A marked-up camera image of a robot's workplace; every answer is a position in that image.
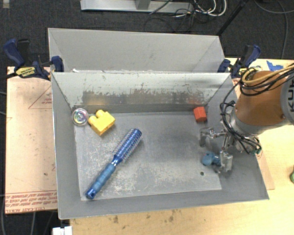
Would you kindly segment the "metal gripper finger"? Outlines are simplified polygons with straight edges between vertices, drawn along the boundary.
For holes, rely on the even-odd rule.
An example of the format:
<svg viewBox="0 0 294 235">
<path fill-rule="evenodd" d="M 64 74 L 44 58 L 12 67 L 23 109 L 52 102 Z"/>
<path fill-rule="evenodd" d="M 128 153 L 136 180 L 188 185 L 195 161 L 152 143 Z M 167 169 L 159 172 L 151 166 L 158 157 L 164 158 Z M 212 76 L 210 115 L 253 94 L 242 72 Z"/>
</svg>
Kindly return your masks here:
<svg viewBox="0 0 294 235">
<path fill-rule="evenodd" d="M 220 151 L 214 158 L 215 168 L 217 173 L 229 172 L 232 169 L 233 155 L 228 152 Z"/>
<path fill-rule="evenodd" d="M 222 135 L 223 135 L 223 132 L 216 132 L 214 128 L 212 127 L 202 128 L 200 130 L 199 145 L 205 146 L 207 138 L 215 139 L 215 138 L 221 137 Z"/>
</svg>

